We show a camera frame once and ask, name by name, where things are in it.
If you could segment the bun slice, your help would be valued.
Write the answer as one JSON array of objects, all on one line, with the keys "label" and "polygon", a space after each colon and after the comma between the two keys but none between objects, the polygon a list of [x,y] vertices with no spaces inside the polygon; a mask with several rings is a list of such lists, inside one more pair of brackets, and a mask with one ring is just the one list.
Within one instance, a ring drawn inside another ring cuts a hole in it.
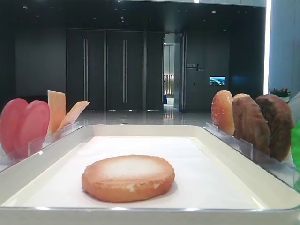
[{"label": "bun slice", "polygon": [[124,155],[87,166],[82,174],[82,189],[101,201],[132,202],[167,193],[174,178],[174,168],[161,157]]}]

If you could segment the right orange cheese slice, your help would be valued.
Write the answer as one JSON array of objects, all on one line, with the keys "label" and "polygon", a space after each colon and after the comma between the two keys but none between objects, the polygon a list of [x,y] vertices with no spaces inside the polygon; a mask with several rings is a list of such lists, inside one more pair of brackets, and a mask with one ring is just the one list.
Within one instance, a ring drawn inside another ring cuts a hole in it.
[{"label": "right orange cheese slice", "polygon": [[77,103],[75,103],[71,110],[67,113],[65,118],[62,120],[61,124],[57,128],[57,131],[61,130],[67,125],[73,124],[89,103],[89,101],[78,101]]}]

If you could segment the orange cheese slice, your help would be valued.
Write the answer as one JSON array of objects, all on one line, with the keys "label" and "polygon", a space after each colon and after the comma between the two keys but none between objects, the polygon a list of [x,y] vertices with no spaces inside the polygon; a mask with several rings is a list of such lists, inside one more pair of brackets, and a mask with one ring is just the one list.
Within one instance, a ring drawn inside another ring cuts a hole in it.
[{"label": "orange cheese slice", "polygon": [[66,96],[63,92],[47,91],[50,109],[48,134],[55,133],[66,115]]},{"label": "orange cheese slice", "polygon": [[57,128],[57,131],[61,130],[67,125],[73,124],[89,103],[89,101],[78,101],[77,103],[75,103],[71,110],[67,113],[65,118],[62,120],[61,124]]}]

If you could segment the left orange cheese slice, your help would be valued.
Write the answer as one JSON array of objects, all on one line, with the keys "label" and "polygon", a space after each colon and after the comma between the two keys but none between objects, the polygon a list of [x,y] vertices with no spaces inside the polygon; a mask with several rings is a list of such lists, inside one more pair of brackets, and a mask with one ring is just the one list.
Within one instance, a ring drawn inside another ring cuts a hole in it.
[{"label": "left orange cheese slice", "polygon": [[66,115],[66,96],[63,92],[47,91],[50,109],[48,134],[55,133]]}]

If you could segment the left brown meat patty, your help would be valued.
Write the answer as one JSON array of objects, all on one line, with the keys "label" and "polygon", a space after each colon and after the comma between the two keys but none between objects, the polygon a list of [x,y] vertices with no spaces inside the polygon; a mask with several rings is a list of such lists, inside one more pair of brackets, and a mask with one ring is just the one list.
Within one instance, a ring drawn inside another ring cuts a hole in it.
[{"label": "left brown meat patty", "polygon": [[232,112],[233,136],[270,156],[270,129],[259,105],[250,96],[242,96],[233,100]]}]

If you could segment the right dark meat patty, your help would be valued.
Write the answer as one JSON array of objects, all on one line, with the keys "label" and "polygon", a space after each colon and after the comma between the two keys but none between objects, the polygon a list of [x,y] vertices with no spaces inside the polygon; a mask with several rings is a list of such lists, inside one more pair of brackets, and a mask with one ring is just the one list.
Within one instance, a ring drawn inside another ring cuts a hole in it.
[{"label": "right dark meat patty", "polygon": [[274,94],[260,95],[255,99],[270,129],[270,156],[283,161],[291,147],[291,130],[294,128],[289,105]]}]

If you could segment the left red tomato slice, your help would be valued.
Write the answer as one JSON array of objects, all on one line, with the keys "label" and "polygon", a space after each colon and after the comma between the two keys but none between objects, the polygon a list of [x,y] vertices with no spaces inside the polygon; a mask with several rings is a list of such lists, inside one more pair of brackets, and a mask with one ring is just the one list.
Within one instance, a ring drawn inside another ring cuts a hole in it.
[{"label": "left red tomato slice", "polygon": [[10,100],[3,108],[0,115],[0,143],[6,154],[12,154],[15,151],[14,138],[19,119],[26,109],[28,102],[21,98]]}]

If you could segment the green lettuce leaf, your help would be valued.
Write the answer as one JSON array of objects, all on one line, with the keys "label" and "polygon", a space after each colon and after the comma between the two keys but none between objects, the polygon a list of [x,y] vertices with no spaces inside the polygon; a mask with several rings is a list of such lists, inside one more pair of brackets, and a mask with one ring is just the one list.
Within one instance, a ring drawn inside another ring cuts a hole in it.
[{"label": "green lettuce leaf", "polygon": [[300,190],[300,121],[291,130],[291,154],[294,169],[294,188]]}]

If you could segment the dark double door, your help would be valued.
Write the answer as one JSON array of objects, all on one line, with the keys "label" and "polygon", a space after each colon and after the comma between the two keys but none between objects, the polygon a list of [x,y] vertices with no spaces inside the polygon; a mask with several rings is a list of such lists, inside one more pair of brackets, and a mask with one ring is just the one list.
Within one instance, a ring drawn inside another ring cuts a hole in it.
[{"label": "dark double door", "polygon": [[161,110],[163,44],[162,32],[68,29],[67,108]]}]

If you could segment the left seeded bun half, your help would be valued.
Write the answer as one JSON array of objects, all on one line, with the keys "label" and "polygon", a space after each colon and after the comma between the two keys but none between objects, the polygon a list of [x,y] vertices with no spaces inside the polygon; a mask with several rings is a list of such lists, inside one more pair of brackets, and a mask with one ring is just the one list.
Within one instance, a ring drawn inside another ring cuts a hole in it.
[{"label": "left seeded bun half", "polygon": [[211,103],[211,120],[223,132],[233,135],[233,96],[227,90],[217,92]]}]

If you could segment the white rectangular metal tray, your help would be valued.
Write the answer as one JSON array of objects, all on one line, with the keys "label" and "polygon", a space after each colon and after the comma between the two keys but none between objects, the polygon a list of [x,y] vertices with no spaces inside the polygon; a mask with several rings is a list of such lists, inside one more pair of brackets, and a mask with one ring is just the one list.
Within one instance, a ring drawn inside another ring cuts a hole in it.
[{"label": "white rectangular metal tray", "polygon": [[189,125],[88,125],[0,173],[3,225],[297,225],[293,169]]}]

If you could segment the green potted plant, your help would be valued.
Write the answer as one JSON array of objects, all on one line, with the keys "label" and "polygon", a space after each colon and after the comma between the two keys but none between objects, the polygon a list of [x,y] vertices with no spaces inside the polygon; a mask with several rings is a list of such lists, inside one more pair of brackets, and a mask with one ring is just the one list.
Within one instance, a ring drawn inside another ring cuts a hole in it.
[{"label": "green potted plant", "polygon": [[289,91],[288,88],[276,88],[274,87],[273,89],[269,89],[270,94],[276,95],[278,97],[290,97],[291,92]]}]

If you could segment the clear acrylic rack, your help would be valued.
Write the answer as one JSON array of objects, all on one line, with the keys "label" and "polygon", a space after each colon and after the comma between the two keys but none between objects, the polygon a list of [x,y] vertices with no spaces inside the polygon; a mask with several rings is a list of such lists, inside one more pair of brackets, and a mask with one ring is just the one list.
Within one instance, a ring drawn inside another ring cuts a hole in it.
[{"label": "clear acrylic rack", "polygon": [[206,123],[203,128],[296,191],[300,190],[300,170],[296,168],[291,153],[279,162],[255,149],[249,142],[223,132],[216,125]]},{"label": "clear acrylic rack", "polygon": [[71,125],[65,126],[63,129],[46,135],[45,137],[40,137],[35,140],[29,141],[27,145],[22,146],[20,149],[14,150],[10,153],[5,153],[2,146],[0,147],[0,171],[9,168],[10,166],[26,159],[27,157],[34,155],[35,153],[41,151],[43,148],[61,140],[63,137],[71,134],[72,132],[83,127],[79,122]]}]

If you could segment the right clear acrylic rack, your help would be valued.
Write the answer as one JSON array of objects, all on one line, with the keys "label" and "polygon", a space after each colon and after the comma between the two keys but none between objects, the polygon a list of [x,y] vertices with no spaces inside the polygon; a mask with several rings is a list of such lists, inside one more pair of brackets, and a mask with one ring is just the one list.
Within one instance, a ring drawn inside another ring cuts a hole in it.
[{"label": "right clear acrylic rack", "polygon": [[255,149],[249,142],[223,132],[216,125],[206,123],[203,128],[296,191],[300,190],[300,170],[296,168],[291,153],[279,162]]}]

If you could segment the small wall display screen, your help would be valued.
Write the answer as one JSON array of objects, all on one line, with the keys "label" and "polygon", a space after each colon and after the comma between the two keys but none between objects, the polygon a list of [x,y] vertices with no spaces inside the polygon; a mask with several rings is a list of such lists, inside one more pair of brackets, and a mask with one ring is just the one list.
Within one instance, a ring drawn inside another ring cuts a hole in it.
[{"label": "small wall display screen", "polygon": [[210,76],[210,85],[211,86],[224,86],[225,77],[224,76]]}]

